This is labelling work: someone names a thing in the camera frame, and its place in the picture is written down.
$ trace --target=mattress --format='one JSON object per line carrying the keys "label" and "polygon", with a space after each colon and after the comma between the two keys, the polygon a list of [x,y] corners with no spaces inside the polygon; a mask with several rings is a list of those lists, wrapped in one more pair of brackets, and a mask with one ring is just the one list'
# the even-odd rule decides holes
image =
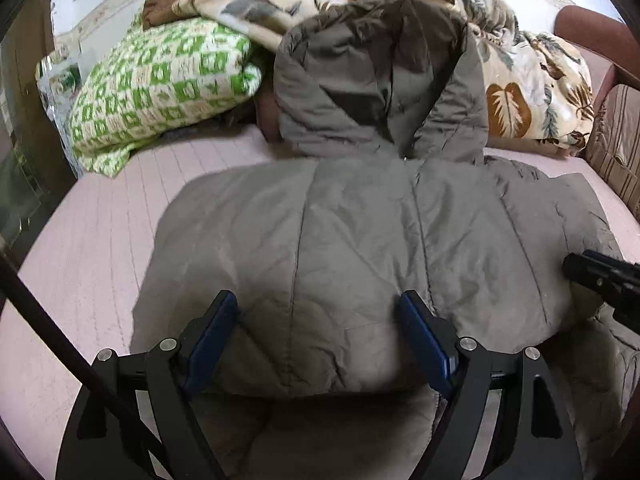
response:
{"label": "mattress", "polygon": [[[623,254],[640,261],[640,226],[584,160],[489,148],[486,153],[533,164],[549,176],[583,174]],[[20,276],[88,361],[102,348],[126,354],[132,309],[167,204],[202,174],[290,156],[286,147],[266,144],[256,126],[247,126],[239,134],[179,140],[142,151],[114,180],[87,174],[47,223]],[[0,317],[0,377],[0,416],[41,475],[53,479],[79,383],[11,304]],[[148,406],[142,411],[149,418]]]}

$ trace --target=pillow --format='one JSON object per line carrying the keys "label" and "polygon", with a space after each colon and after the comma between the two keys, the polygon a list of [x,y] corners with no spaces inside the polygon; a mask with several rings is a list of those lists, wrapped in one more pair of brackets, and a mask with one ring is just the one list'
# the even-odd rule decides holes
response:
{"label": "pillow", "polygon": [[519,40],[511,46],[477,37],[489,117],[487,145],[575,155],[593,127],[589,67],[562,38],[521,31]]}
{"label": "pillow", "polygon": [[586,159],[640,221],[640,92],[614,86],[596,117]]}
{"label": "pillow", "polygon": [[243,34],[203,18],[147,31],[134,22],[95,65],[71,111],[82,166],[114,177],[133,150],[162,132],[252,97],[262,73],[249,61],[250,47]]}

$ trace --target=black pole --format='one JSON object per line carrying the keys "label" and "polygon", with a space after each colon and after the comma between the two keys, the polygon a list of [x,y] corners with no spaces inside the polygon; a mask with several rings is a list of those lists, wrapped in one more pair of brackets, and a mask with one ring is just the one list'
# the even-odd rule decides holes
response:
{"label": "black pole", "polygon": [[45,345],[92,394],[100,397],[107,409],[131,431],[134,431],[146,448],[160,461],[167,471],[169,463],[162,443],[151,433],[140,417],[114,394],[84,360],[80,352],[66,338],[62,330],[33,297],[11,264],[0,256],[0,289],[13,303],[15,309],[29,324]]}

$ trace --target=black metal bracket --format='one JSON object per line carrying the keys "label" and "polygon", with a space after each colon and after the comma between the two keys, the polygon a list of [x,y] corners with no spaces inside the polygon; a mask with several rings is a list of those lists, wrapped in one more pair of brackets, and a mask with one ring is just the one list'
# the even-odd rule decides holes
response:
{"label": "black metal bracket", "polygon": [[594,290],[615,310],[613,319],[640,334],[640,266],[596,251],[569,254],[562,262],[568,280]]}
{"label": "black metal bracket", "polygon": [[462,478],[487,395],[497,389],[502,390],[500,409],[480,478],[582,478],[574,430],[536,348],[502,354],[486,350],[473,338],[459,339],[453,325],[434,317],[414,290],[401,296],[399,314],[402,330],[430,386],[449,399],[410,480]]}
{"label": "black metal bracket", "polygon": [[[118,357],[101,350],[92,364],[131,413],[138,414],[136,390],[149,392],[164,448],[162,464],[175,479],[226,480],[189,400],[210,380],[238,314],[236,297],[223,290],[178,339],[164,339],[145,354]],[[83,386],[66,425],[56,478],[155,479],[149,451],[132,424],[118,420],[100,395]]]}

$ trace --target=beige patterned blanket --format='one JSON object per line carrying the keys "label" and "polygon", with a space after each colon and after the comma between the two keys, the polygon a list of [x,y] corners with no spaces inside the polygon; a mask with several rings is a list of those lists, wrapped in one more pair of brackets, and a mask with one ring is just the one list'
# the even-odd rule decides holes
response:
{"label": "beige patterned blanket", "polygon": [[[169,15],[171,20],[217,20],[275,52],[293,26],[352,1],[357,0],[175,0]],[[503,0],[430,1],[462,14],[476,34],[489,145],[519,149],[524,143],[511,139],[531,139],[563,154],[575,154],[586,145],[594,119],[591,77],[574,47],[546,32],[520,31],[513,9]]]}

